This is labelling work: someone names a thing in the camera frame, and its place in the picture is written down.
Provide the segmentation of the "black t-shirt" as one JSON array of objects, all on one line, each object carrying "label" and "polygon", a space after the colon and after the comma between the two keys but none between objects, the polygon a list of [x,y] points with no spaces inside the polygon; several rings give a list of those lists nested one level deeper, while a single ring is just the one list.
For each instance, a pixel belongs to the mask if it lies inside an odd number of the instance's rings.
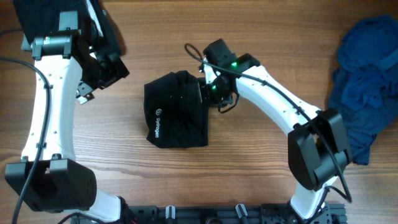
[{"label": "black t-shirt", "polygon": [[144,85],[147,140],[158,148],[208,145],[208,108],[199,80],[186,70],[171,72]]}]

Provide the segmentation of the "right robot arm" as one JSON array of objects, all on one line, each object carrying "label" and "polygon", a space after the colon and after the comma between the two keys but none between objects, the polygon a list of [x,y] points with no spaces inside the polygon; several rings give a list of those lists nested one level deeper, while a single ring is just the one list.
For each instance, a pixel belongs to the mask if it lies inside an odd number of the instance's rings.
[{"label": "right robot arm", "polygon": [[199,58],[205,74],[201,88],[205,102],[220,113],[245,98],[261,109],[288,139],[289,169],[297,181],[287,203],[256,207],[237,204],[214,208],[210,220],[218,223],[346,223],[345,206],[328,203],[334,182],[352,162],[343,118],[333,108],[321,110],[284,88],[250,54],[240,57],[221,39],[209,44]]}]

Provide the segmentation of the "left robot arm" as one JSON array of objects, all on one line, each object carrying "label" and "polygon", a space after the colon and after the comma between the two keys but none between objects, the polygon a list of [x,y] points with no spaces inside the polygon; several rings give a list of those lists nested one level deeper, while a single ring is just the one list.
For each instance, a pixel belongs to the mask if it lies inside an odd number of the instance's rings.
[{"label": "left robot arm", "polygon": [[125,200],[100,190],[95,173],[77,163],[73,146],[75,101],[89,101],[128,74],[105,11],[25,8],[17,16],[36,74],[30,134],[5,173],[17,204],[92,223],[133,222]]}]

